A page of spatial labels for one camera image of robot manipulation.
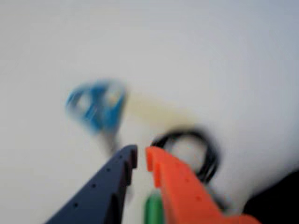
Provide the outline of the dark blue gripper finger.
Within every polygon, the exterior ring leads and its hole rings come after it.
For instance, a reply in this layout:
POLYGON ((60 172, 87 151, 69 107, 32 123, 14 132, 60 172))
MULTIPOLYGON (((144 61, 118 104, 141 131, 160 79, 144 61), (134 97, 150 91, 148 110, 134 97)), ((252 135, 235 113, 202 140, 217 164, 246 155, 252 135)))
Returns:
POLYGON ((137 145, 118 150, 47 223, 120 224, 135 168, 137 145))

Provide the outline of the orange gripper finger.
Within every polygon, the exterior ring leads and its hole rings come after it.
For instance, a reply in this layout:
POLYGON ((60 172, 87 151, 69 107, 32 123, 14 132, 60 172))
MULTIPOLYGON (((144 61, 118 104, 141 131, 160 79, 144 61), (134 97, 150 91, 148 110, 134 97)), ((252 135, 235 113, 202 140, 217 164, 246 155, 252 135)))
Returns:
POLYGON ((147 169, 162 194, 168 224, 257 224, 248 215, 225 216, 190 166, 159 147, 145 149, 147 169))

